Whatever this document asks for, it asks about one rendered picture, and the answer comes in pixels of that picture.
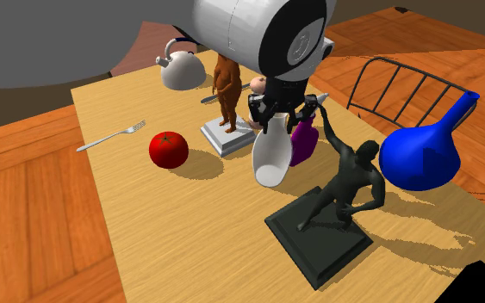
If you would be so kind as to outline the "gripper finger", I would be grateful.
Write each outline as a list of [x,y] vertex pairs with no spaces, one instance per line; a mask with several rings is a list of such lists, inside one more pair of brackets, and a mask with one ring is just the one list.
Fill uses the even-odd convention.
[[251,93],[248,96],[248,107],[252,120],[263,128],[264,134],[267,134],[269,121],[277,112],[278,101],[267,95]]
[[304,96],[303,107],[299,112],[295,111],[295,107],[289,110],[289,119],[287,121],[287,128],[297,126],[300,121],[307,120],[319,106],[317,95],[310,94]]

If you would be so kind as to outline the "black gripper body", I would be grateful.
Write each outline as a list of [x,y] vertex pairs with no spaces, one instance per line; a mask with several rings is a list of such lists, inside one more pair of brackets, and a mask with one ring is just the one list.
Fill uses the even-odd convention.
[[290,113],[305,101],[308,79],[284,81],[274,77],[266,78],[263,103],[266,111]]

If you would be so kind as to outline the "pale pink toy figure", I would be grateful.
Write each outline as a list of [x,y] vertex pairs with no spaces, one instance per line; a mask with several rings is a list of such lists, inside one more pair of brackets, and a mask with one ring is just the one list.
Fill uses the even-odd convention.
[[[255,77],[250,82],[250,89],[253,94],[263,95],[265,92],[266,78],[265,77]],[[259,130],[262,129],[260,124],[253,120],[252,114],[249,114],[248,124],[251,128]]]

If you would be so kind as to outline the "purple bottle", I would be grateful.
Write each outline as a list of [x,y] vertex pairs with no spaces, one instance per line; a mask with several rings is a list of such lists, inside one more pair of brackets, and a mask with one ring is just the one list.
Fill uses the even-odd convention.
[[313,127],[315,114],[301,121],[291,136],[293,153],[290,167],[295,167],[310,158],[319,138],[319,131]]

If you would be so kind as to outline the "brown figure on grey base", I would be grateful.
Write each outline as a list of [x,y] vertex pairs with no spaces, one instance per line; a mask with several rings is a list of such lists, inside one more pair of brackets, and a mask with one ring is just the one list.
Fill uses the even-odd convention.
[[239,64],[219,54],[213,89],[220,104],[221,117],[206,122],[201,132],[221,157],[251,144],[256,137],[250,125],[236,113],[242,88]]

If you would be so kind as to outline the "white vase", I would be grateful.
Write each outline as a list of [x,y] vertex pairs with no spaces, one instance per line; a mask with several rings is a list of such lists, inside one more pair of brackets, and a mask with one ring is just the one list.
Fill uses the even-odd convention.
[[286,129],[287,113],[278,113],[269,120],[253,144],[252,168],[257,183],[267,188],[279,185],[289,170],[293,147]]

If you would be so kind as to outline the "dark figure statue on base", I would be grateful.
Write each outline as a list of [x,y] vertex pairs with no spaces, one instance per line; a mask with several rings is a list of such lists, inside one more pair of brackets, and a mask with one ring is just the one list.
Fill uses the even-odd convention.
[[264,220],[314,290],[372,244],[353,215],[382,207],[386,193],[372,163],[379,144],[367,140],[353,149],[333,131],[323,107],[320,113],[326,139],[339,154],[338,172],[326,186],[309,190]]

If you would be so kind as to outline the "white kettle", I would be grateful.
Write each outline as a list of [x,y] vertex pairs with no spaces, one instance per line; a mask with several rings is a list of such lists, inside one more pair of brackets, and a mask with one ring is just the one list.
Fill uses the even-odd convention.
[[171,39],[165,46],[165,56],[156,58],[160,66],[162,84],[171,90],[192,90],[202,85],[207,77],[202,61],[188,51],[172,52],[171,47],[178,42],[190,42],[185,37]]

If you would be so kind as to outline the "black metal chair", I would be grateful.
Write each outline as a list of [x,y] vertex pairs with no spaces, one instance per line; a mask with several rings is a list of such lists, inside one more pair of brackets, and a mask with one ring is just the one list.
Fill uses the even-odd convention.
[[359,72],[346,108],[388,135],[399,128],[439,121],[465,92],[427,71],[374,57]]

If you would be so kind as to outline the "red tomato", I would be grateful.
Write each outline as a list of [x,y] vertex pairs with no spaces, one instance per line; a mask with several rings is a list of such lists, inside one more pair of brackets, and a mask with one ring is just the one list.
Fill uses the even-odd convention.
[[175,169],[189,156],[189,146],[185,138],[167,131],[155,135],[149,145],[150,159],[160,168]]

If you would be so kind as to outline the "blue flask vase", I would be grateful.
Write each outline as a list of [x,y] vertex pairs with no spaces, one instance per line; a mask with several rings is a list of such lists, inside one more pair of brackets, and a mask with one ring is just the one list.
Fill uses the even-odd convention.
[[396,187],[410,191],[426,191],[448,183],[461,166],[453,127],[478,99],[477,93],[467,91],[440,121],[393,131],[379,152],[383,176]]

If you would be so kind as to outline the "light wooden table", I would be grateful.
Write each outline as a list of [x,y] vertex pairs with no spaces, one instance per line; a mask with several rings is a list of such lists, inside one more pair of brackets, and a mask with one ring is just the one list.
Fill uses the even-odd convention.
[[[72,91],[88,143],[145,120],[87,154],[127,303],[434,303],[460,271],[485,262],[485,205],[449,183],[387,186],[385,205],[355,221],[371,246],[313,290],[264,220],[335,174],[321,141],[276,188],[260,186],[251,149],[221,158],[201,133],[220,114],[209,88],[167,89],[150,67]],[[158,167],[149,145],[181,134],[187,160]]]

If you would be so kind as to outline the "silver fork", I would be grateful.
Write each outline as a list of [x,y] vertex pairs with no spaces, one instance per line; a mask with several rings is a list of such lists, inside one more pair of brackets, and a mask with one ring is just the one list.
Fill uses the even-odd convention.
[[94,142],[91,142],[91,143],[89,143],[89,144],[86,144],[86,145],[82,145],[82,146],[80,146],[80,147],[79,147],[79,148],[76,150],[76,152],[82,152],[82,151],[85,151],[85,150],[87,150],[87,149],[91,148],[92,146],[98,145],[98,144],[102,143],[103,141],[108,140],[108,139],[111,139],[111,138],[113,138],[114,136],[117,136],[117,135],[119,135],[119,134],[130,134],[130,133],[135,133],[135,132],[137,132],[138,130],[140,130],[140,129],[141,129],[141,128],[142,128],[142,127],[145,125],[145,124],[146,124],[146,121],[145,121],[145,120],[142,120],[142,121],[138,122],[137,124],[135,124],[135,125],[133,125],[133,126],[131,126],[131,127],[129,127],[129,128],[126,128],[126,129],[124,129],[124,130],[121,130],[121,131],[119,131],[119,132],[117,132],[117,133],[112,133],[112,134],[110,134],[110,135],[109,135],[109,136],[107,136],[107,137],[104,137],[104,138],[102,138],[102,139],[98,139],[98,140],[96,140],[96,141],[94,141]]

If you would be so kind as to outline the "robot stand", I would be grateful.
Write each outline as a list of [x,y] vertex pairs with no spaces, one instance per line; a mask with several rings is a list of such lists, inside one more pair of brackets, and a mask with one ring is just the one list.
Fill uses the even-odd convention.
[[485,263],[465,266],[434,303],[485,303]]

